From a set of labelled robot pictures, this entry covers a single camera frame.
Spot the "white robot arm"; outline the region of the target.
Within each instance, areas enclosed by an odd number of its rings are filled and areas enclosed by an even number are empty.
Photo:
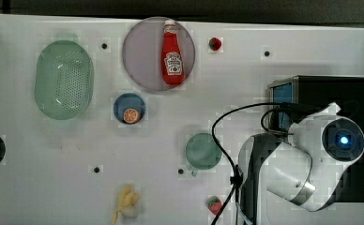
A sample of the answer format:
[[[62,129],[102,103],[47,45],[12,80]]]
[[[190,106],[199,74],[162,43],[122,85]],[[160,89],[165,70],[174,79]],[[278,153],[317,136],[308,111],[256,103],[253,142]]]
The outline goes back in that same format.
[[[269,193],[308,212],[330,204],[342,175],[364,154],[364,132],[340,110],[331,103],[283,135],[260,133],[243,143],[236,200],[242,225],[270,225],[265,214]]]

